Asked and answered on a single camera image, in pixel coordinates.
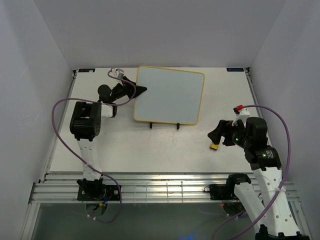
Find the yellow whiteboard eraser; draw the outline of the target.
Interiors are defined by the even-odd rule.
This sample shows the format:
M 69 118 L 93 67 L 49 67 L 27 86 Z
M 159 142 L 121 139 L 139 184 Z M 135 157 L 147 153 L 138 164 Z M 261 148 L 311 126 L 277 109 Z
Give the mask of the yellow whiteboard eraser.
M 210 147 L 210 149 L 216 151 L 216 150 L 219 148 L 219 145 L 212 142 L 212 143 L 209 145 L 209 147 Z

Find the yellow framed whiteboard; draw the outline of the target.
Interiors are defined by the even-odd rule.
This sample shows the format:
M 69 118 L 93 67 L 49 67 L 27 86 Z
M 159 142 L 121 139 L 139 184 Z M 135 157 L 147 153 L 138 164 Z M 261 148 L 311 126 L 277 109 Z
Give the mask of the yellow framed whiteboard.
M 136 84 L 147 90 L 135 98 L 134 120 L 197 124 L 205 85 L 202 72 L 141 65 L 137 68 Z

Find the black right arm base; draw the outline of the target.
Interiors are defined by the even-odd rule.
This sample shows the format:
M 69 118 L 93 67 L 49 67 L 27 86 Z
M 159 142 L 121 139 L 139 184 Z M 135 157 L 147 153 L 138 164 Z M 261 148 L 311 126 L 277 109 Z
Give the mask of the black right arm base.
M 221 201 L 223 210 L 229 216 L 235 216 L 245 210 L 241 201 L 228 190 L 226 184 L 210 184 L 204 187 L 203 192 L 209 194 L 210 200 Z

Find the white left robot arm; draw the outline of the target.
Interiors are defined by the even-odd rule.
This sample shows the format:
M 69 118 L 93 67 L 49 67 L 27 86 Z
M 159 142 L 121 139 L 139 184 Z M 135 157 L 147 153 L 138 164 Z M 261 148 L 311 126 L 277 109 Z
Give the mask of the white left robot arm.
M 120 78 L 120 82 L 113 88 L 106 84 L 98 87 L 98 101 L 87 103 L 77 101 L 71 116 L 69 129 L 77 140 L 80 149 L 80 157 L 83 159 L 83 179 L 86 181 L 98 181 L 102 176 L 102 170 L 98 160 L 98 151 L 95 138 L 100 134 L 102 118 L 114 118 L 118 107 L 113 103 L 127 96 L 134 99 L 147 90 L 144 86 L 136 85 L 126 76 Z

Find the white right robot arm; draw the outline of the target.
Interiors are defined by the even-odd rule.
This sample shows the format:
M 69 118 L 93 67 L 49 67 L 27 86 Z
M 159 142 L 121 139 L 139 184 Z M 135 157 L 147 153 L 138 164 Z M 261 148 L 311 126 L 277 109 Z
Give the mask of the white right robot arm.
M 257 240 L 308 240 L 310 237 L 301 233 L 292 216 L 284 187 L 288 172 L 282 172 L 279 154 L 268 144 L 267 122 L 261 117 L 251 117 L 249 108 L 249 105 L 234 107 L 236 118 L 221 119 L 207 136 L 213 150 L 220 144 L 243 149 L 260 194 L 255 193 L 245 173 L 230 174 L 224 184 L 210 184 L 203 191 L 210 194 L 211 200 L 238 200 L 242 210 L 233 219 L 247 213 L 251 224 L 232 236 L 233 240 L 250 229 L 255 230 Z

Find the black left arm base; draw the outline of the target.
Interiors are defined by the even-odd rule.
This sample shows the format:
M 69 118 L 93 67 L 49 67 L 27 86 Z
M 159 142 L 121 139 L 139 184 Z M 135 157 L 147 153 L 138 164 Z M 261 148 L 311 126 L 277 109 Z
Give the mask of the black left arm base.
M 109 202 L 120 201 L 121 185 L 104 184 L 102 178 L 95 180 L 78 179 L 77 200 L 85 202 L 85 211 L 87 217 L 96 220 L 102 217 L 108 208 Z

